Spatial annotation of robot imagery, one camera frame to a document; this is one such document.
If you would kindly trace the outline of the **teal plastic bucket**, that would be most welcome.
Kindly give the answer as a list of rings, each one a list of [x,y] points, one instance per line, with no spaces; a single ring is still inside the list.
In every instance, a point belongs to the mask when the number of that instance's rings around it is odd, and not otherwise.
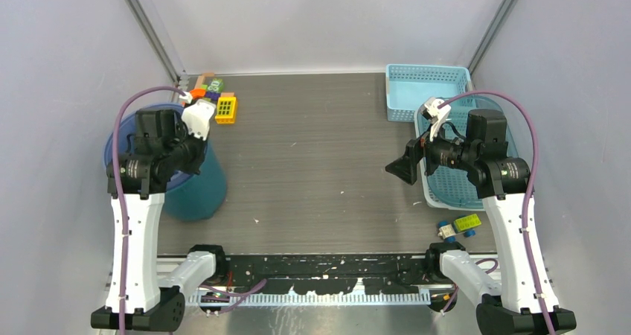
[[[200,174],[173,175],[167,184],[163,213],[185,222],[213,217],[225,201],[228,184],[210,142],[199,170]]]

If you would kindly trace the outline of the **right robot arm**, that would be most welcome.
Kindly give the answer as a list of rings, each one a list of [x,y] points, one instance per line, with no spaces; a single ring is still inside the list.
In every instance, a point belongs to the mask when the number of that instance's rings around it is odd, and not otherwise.
[[[475,305],[483,334],[564,334],[577,326],[574,312],[562,308],[545,273],[534,224],[530,182],[534,170],[507,154],[507,121],[492,109],[468,113],[462,139],[425,132],[406,145],[385,170],[409,185],[417,166],[463,170],[475,186],[490,221],[501,278],[493,280],[459,244],[433,243],[426,251],[425,274],[435,283],[452,281]]]

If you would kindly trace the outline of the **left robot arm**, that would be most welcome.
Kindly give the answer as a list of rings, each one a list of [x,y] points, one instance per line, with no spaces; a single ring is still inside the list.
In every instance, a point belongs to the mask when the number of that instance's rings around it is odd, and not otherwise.
[[[106,168],[117,236],[112,283],[104,306],[91,315],[97,329],[176,331],[185,301],[206,281],[221,285],[228,264],[221,246],[192,246],[166,278],[157,271],[158,227],[176,173],[197,174],[210,151],[213,104],[152,106],[119,117]]]

